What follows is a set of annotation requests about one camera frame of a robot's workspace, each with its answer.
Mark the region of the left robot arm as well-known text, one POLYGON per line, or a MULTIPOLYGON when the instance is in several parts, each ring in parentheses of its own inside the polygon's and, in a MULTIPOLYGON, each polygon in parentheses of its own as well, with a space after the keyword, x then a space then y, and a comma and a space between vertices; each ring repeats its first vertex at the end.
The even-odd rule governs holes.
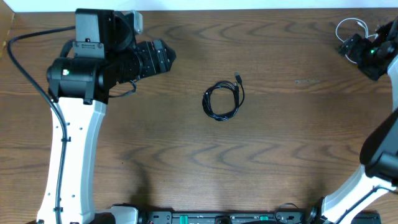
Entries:
POLYGON ((97 210, 93 198, 96 145, 111 99, 123 83, 168 72, 176 58, 163 40, 137 42, 137 11, 77 9, 74 39, 47 70, 52 105, 52 148, 37 223, 143 223, 125 203, 97 210))

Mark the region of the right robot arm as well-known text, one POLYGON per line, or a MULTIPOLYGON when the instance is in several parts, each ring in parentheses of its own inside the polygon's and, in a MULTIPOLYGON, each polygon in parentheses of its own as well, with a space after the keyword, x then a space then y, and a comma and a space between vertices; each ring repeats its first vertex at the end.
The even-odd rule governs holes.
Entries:
POLYGON ((397 21, 369 34, 353 34, 338 53, 355 63, 373 81, 387 75, 392 87, 392 113, 365 140, 360 165, 335 192, 321 198, 305 223, 351 223, 373 201, 397 192, 397 21))

